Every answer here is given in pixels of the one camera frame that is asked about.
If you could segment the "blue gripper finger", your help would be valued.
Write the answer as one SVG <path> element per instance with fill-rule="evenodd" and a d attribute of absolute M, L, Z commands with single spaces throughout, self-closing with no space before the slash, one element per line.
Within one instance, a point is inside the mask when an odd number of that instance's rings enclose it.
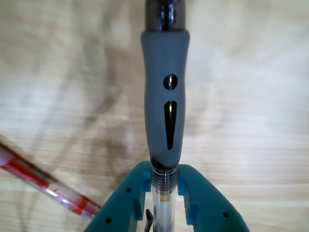
<path fill-rule="evenodd" d="M 151 191 L 151 166 L 142 161 L 127 175 L 85 229 L 86 232 L 136 232 L 143 220 L 145 194 Z"/>
<path fill-rule="evenodd" d="M 178 194 L 184 198 L 186 223 L 195 232 L 248 232 L 241 214 L 198 170 L 178 167 Z"/>

